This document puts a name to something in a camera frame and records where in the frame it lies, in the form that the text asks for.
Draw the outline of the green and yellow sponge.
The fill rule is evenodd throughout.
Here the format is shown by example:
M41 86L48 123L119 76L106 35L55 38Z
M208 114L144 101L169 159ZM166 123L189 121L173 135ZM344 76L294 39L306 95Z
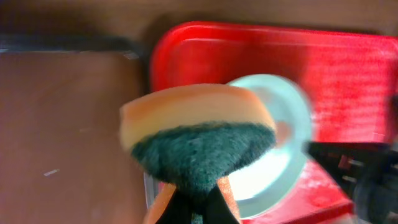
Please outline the green and yellow sponge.
M126 103L120 116L124 151L164 183L145 223L156 223L177 190L189 198L192 223L203 223L203 204L215 186L240 221L228 176L276 144L275 122L253 92L222 84L178 86Z

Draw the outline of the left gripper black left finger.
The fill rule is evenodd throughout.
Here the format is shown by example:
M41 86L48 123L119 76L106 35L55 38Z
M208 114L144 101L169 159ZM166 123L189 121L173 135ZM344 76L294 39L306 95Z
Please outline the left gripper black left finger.
M177 190L156 224L191 224L192 215L189 198Z

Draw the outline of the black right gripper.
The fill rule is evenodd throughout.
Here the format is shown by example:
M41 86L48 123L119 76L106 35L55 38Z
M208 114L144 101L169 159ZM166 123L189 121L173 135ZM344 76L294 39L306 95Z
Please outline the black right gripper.
M397 224L397 95L387 127L388 142L306 143L305 152L353 201L358 223Z

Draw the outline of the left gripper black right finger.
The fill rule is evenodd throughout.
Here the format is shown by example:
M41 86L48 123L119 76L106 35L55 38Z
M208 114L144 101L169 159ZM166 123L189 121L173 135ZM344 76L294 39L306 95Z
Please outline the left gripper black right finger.
M221 190L215 186L208 194L203 204L204 224L239 224L229 209Z

